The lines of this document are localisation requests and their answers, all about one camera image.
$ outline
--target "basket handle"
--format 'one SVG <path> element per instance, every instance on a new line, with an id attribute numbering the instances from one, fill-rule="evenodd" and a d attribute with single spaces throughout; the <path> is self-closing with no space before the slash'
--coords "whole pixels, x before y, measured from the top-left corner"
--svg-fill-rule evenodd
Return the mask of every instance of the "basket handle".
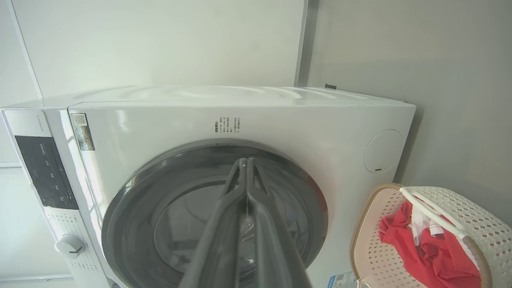
<path id="1" fill-rule="evenodd" d="M 464 238 L 467 236 L 467 233 L 454 226 L 453 224 L 449 223 L 448 221 L 444 220 L 443 218 L 441 218 L 439 215 L 437 215 L 437 213 L 435 213 L 434 211 L 432 211 L 432 209 L 430 207 L 428 207 L 427 205 L 425 205 L 422 201 L 420 201 L 418 198 L 416 198 L 416 196 L 420 197 L 421 195 L 419 195 L 419 193 L 415 192 L 415 191 L 412 191 L 412 192 L 409 192 L 409 190 L 407 189 L 407 187 L 402 187 L 400 188 L 400 192 L 402 192 L 402 194 L 404 195 L 404 197 L 410 202 L 412 203 L 413 206 L 419 208 L 423 213 L 425 213 L 425 215 L 427 215 L 430 219 L 434 220 L 435 222 L 437 222 L 439 225 L 441 225 L 441 227 L 443 227 L 444 229 L 448 230 L 450 233 L 452 233 L 453 235 L 459 237 L 460 239 Z"/>
<path id="2" fill-rule="evenodd" d="M 357 280 L 357 288 L 372 288 L 368 282 L 365 281 L 368 277 L 364 277 Z"/>

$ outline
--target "gray wall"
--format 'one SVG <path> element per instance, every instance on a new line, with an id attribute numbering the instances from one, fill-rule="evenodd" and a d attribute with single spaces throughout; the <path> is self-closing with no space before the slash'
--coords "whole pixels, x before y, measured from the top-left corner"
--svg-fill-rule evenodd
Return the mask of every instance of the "gray wall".
<path id="1" fill-rule="evenodd" d="M 320 1 L 309 86 L 418 107 L 395 178 L 512 225 L 512 1 Z"/>

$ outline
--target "barcode sticker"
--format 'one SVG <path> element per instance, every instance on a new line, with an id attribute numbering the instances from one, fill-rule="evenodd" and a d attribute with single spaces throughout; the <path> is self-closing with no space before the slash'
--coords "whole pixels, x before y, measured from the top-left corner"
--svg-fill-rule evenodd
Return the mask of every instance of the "barcode sticker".
<path id="1" fill-rule="evenodd" d="M 87 126 L 87 118 L 83 113 L 73 113 L 73 122 L 77 126 Z"/>
<path id="2" fill-rule="evenodd" d="M 352 271 L 343 274 L 334 275 L 329 279 L 327 288 L 337 288 L 346 284 L 354 283 L 356 281 L 355 275 Z"/>

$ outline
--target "white wall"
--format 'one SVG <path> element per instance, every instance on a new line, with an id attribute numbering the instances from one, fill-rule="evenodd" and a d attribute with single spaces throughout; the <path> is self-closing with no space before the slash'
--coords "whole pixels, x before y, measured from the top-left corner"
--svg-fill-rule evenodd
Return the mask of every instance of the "white wall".
<path id="1" fill-rule="evenodd" d="M 512 225 L 512 2 L 320 2 L 310 86 L 418 106 L 395 180 Z"/>
<path id="2" fill-rule="evenodd" d="M 37 99 L 37 90 L 18 41 L 6 0 L 0 1 L 0 39 L 0 107 Z M 2 117 L 0 162 L 18 162 Z"/>
<path id="3" fill-rule="evenodd" d="M 0 169 L 0 281 L 69 274 L 21 168 Z"/>
<path id="4" fill-rule="evenodd" d="M 13 0 L 44 97 L 126 85 L 293 86 L 304 0 Z"/>

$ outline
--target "gray tongs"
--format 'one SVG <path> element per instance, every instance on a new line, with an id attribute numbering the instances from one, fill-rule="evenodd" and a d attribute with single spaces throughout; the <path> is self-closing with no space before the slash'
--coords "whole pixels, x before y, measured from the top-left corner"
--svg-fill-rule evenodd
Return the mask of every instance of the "gray tongs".
<path id="1" fill-rule="evenodd" d="M 240 221 L 246 213 L 256 228 L 256 287 L 311 288 L 295 243 L 265 183 L 258 159 L 235 162 L 179 288 L 239 286 Z"/>

